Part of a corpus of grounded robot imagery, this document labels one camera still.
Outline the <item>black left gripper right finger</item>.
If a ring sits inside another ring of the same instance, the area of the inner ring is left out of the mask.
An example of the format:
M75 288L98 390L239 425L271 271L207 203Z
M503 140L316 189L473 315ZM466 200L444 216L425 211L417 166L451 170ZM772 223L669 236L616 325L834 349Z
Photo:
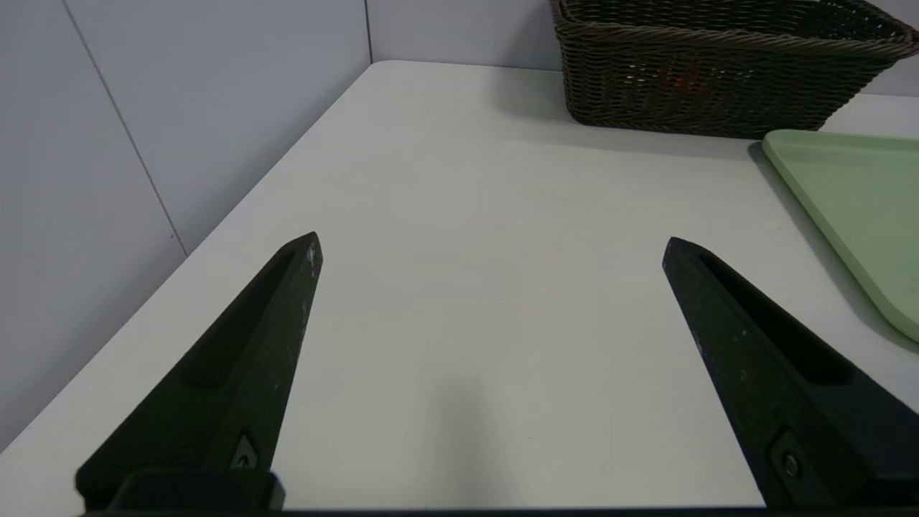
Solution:
M708 249L662 266L768 508L916 510L915 411Z

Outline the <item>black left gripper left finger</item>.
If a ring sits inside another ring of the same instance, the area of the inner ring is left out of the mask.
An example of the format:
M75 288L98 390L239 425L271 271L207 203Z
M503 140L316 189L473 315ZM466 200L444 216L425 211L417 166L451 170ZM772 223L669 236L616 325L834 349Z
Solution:
M312 232L263 265L78 469L86 510L280 510L271 464L322 262Z

